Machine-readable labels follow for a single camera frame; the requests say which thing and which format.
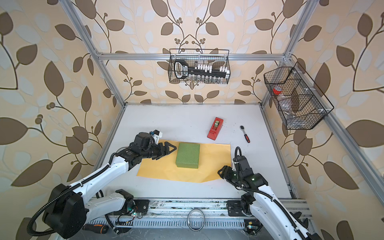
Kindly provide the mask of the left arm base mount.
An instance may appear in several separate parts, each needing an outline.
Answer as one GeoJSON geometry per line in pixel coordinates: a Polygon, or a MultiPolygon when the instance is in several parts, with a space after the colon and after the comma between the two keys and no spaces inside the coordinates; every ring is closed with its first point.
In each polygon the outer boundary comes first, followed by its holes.
{"type": "Polygon", "coordinates": [[[128,200],[125,201],[123,207],[119,211],[113,212],[113,215],[133,216],[134,214],[146,214],[149,209],[149,203],[149,200],[128,200]]]}

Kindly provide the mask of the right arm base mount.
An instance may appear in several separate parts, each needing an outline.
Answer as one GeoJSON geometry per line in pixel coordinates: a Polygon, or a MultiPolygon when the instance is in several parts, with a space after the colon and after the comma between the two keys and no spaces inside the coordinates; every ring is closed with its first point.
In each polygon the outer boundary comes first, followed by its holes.
{"type": "Polygon", "coordinates": [[[228,216],[230,217],[252,217],[253,215],[246,213],[243,210],[241,201],[228,200],[226,204],[228,216]]]}

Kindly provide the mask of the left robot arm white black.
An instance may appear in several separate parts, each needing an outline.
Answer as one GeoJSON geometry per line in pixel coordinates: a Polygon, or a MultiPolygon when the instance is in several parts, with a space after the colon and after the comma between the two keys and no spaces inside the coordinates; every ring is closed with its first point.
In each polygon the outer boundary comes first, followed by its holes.
{"type": "Polygon", "coordinates": [[[169,142],[161,143],[158,130],[136,135],[127,147],[112,153],[109,161],[87,177],[69,185],[60,184],[52,192],[49,201],[30,219],[27,233],[33,237],[53,233],[68,239],[83,226],[100,216],[112,212],[129,213],[134,209],[134,197],[125,190],[94,199],[110,182],[140,164],[143,159],[159,160],[177,150],[169,142]]]}

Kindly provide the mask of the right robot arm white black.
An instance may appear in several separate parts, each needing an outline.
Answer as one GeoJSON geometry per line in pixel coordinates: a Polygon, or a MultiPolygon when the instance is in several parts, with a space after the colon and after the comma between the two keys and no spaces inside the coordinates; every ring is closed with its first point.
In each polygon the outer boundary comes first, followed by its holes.
{"type": "Polygon", "coordinates": [[[261,174],[253,172],[240,147],[235,149],[233,163],[233,168],[223,166],[218,174],[237,190],[246,192],[241,197],[243,215],[256,217],[275,240],[321,239],[284,207],[261,174]]]}

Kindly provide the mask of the green gift box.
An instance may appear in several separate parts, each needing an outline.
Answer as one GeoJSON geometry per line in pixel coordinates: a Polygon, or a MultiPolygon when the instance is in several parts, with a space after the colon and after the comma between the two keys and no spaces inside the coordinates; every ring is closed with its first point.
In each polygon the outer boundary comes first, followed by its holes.
{"type": "Polygon", "coordinates": [[[177,149],[178,168],[197,169],[199,167],[200,144],[180,143],[177,149]]]}

